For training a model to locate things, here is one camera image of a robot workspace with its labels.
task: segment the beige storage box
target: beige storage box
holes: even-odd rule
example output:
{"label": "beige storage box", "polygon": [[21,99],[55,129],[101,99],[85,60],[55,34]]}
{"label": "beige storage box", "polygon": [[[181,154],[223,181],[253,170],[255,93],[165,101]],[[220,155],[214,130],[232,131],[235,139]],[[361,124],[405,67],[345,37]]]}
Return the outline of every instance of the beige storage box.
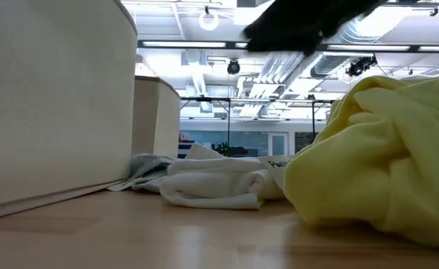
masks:
{"label": "beige storage box", "polygon": [[0,0],[0,216],[128,176],[136,48],[119,1]]}
{"label": "beige storage box", "polygon": [[160,78],[135,77],[134,154],[177,157],[180,102],[175,89]]}

